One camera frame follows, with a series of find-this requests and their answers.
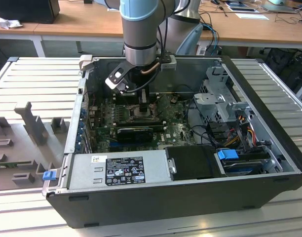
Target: black box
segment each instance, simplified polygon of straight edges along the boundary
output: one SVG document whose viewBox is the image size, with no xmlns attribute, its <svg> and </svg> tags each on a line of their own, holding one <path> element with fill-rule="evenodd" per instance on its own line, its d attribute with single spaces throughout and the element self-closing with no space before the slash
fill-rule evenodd
<svg viewBox="0 0 302 237">
<path fill-rule="evenodd" d="M 7 20 L 52 24 L 59 11 L 58 0 L 0 0 L 0 17 Z"/>
</svg>

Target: workbench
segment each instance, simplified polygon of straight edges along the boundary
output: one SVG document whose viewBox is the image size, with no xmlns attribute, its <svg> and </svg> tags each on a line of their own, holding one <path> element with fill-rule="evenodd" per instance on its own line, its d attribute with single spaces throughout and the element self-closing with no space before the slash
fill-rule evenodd
<svg viewBox="0 0 302 237">
<path fill-rule="evenodd" d="M 45 57 L 45 40 L 76 41 L 78 52 L 82 52 L 80 41 L 123 42 L 119 12 L 107 11 L 96 3 L 84 4 L 83 1 L 60 0 L 59 4 L 60 14 L 53 24 L 24 23 L 23 28 L 0 28 L 0 39 L 32 40 L 39 57 Z M 210 11 L 214 29 L 220 35 L 219 45 L 302 48 L 302 23 L 275 22 L 275 13 L 265 14 L 269 20 L 240 19 L 233 13 L 227 13 L 226 17 L 215 7 L 206 1 L 200 10 Z M 207 14 L 202 16 L 209 22 Z M 298 14 L 279 14 L 279 17 L 287 21 L 290 17 L 300 18 Z M 199 45 L 205 47 L 211 38 L 211 32 L 204 31 Z"/>
</svg>

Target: blue cable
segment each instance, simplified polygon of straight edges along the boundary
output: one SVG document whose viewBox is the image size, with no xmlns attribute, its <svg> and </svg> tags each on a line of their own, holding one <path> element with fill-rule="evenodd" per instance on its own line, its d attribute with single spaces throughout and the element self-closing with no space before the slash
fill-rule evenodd
<svg viewBox="0 0 302 237">
<path fill-rule="evenodd" d="M 211 32 L 214 34 L 214 37 L 215 37 L 215 46 L 214 46 L 214 49 L 212 50 L 211 52 L 211 55 L 213 54 L 213 52 L 215 51 L 216 47 L 217 47 L 217 35 L 216 35 L 216 32 L 214 29 L 212 29 L 210 26 L 206 25 L 206 24 L 203 24 L 203 26 L 207 27 L 209 30 L 211 30 Z"/>
</svg>

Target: power supply label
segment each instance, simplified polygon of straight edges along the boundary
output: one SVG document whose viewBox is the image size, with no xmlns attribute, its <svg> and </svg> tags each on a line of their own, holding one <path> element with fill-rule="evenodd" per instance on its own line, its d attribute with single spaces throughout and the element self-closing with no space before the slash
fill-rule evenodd
<svg viewBox="0 0 302 237">
<path fill-rule="evenodd" d="M 105 170 L 105 184 L 108 186 L 146 182 L 142 157 L 106 159 Z"/>
</svg>

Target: crumpled paper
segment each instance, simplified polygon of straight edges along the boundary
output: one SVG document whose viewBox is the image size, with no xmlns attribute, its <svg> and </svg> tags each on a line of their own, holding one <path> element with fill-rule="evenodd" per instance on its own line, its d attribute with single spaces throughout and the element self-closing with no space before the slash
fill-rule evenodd
<svg viewBox="0 0 302 237">
<path fill-rule="evenodd" d="M 18 20 L 6 20 L 3 18 L 0 18 L 0 27 L 4 29 L 9 28 L 16 28 L 16 27 L 22 27 L 21 23 Z"/>
</svg>

